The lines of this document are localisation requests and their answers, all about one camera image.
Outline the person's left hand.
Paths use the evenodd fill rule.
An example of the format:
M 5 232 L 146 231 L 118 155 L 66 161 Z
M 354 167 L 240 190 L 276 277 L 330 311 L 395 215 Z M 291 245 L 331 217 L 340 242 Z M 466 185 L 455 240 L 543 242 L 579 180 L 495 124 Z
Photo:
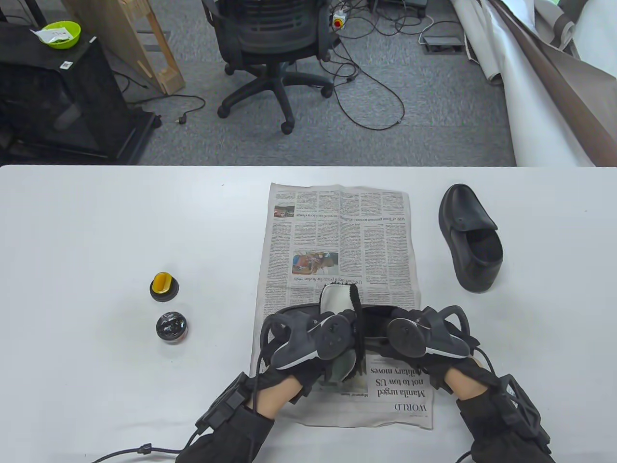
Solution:
M 256 390 L 258 392 L 277 386 L 289 377 L 294 377 L 302 386 L 300 391 L 291 399 L 289 403 L 296 404 L 301 397 L 306 397 L 311 392 L 311 389 L 322 376 L 330 375 L 333 361 L 324 361 L 318 357 L 300 362 L 300 364 L 287 369 L 275 369 L 271 366 L 271 358 L 276 349 L 282 346 L 287 338 L 273 338 L 261 348 L 261 358 L 265 362 L 267 369 L 260 374 L 256 380 Z

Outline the person's right hand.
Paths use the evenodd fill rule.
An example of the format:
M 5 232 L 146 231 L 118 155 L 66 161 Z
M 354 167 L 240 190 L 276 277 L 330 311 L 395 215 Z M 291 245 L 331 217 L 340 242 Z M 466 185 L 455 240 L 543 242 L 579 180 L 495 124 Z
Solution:
M 429 376 L 430 385 L 455 395 L 461 401 L 499 386 L 499 379 L 474 357 L 451 358 L 428 354 L 417 360 L 417 368 Z

